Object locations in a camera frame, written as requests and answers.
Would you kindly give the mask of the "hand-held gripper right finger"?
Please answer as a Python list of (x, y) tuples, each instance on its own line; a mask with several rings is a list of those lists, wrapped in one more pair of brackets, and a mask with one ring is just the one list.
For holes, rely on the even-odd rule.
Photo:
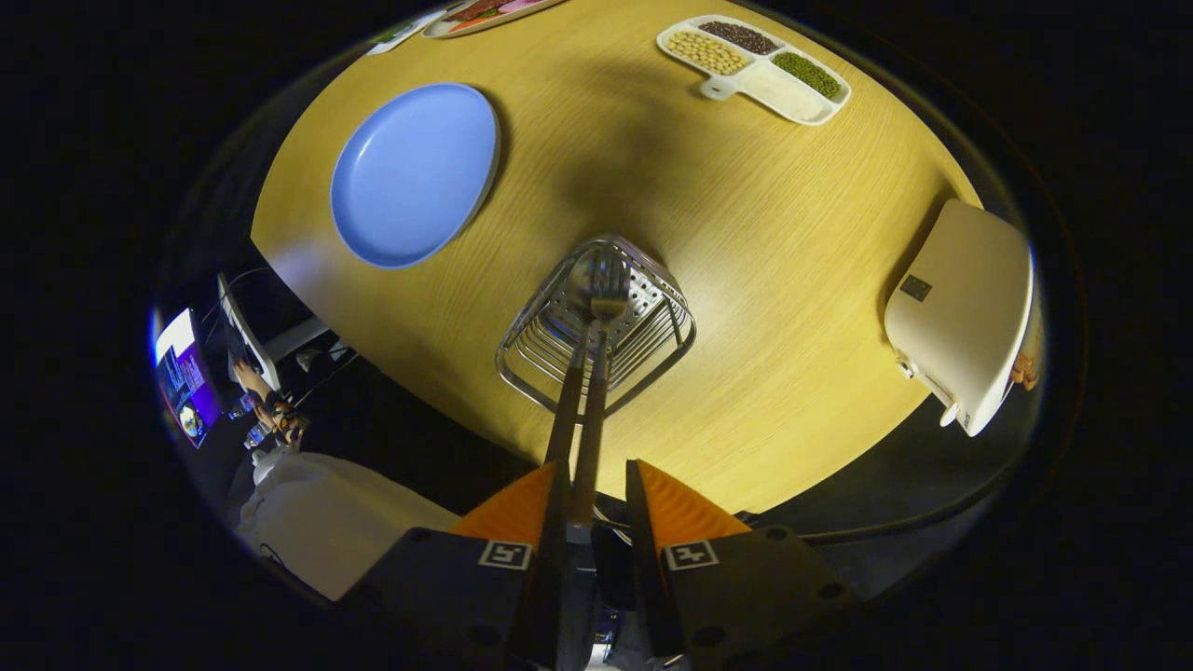
[(643, 458), (626, 464), (639, 630), (656, 665), (817, 670), (861, 601), (789, 527), (747, 527)]

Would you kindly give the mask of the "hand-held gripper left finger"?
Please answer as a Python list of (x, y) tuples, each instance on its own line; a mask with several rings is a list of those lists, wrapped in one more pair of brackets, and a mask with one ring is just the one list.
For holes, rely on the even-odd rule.
[(569, 478), (528, 474), (534, 540), (414, 527), (336, 602), (397, 670), (561, 670), (568, 665), (564, 540)]

